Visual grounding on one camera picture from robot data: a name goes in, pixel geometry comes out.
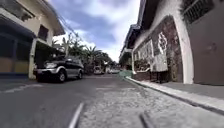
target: windshield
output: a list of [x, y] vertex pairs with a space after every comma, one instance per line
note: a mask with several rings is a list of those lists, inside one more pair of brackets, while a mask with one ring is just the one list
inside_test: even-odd
[[65, 60], [65, 56], [50, 56], [48, 61], [63, 61]]
[[100, 70], [100, 68], [99, 67], [95, 67], [95, 70]]

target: building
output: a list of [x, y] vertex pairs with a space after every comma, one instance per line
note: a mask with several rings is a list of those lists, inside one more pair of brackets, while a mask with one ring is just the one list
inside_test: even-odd
[[125, 38], [124, 46], [121, 50], [121, 54], [119, 57], [119, 63], [123, 68], [126, 66], [132, 65], [132, 49], [134, 48], [134, 42], [139, 35], [139, 26], [133, 24], [130, 26], [128, 34]]
[[223, 12], [223, 0], [141, 0], [134, 77], [223, 85]]
[[33, 78], [34, 61], [52, 51], [52, 37], [64, 34], [45, 0], [0, 1], [0, 75]]

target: parked vehicle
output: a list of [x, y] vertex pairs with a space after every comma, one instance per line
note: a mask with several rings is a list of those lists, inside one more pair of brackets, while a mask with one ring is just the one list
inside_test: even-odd
[[120, 70], [118, 70], [118, 69], [110, 69], [109, 70], [110, 74], [118, 74], [119, 72], [120, 72]]
[[104, 74], [104, 71], [103, 71], [103, 69], [101, 68], [101, 66], [95, 66], [95, 67], [94, 67], [94, 74], [95, 74], [95, 75], [102, 75], [102, 74]]
[[34, 69], [37, 81], [52, 78], [58, 82], [65, 82], [67, 78], [82, 79], [83, 64], [73, 56], [58, 56], [50, 58], [43, 65]]

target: blue sky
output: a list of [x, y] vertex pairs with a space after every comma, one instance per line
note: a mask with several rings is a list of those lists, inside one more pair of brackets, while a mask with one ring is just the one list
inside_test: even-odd
[[137, 22], [140, 0], [48, 1], [80, 34], [82, 44], [96, 46], [118, 61], [128, 29]]

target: black suv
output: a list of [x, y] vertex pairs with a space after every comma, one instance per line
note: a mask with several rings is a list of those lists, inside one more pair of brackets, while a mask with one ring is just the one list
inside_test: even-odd
[[58, 82], [64, 82], [67, 78], [82, 79], [83, 64], [80, 59], [73, 56], [52, 57], [44, 64], [37, 65], [34, 69], [37, 81], [52, 78]]

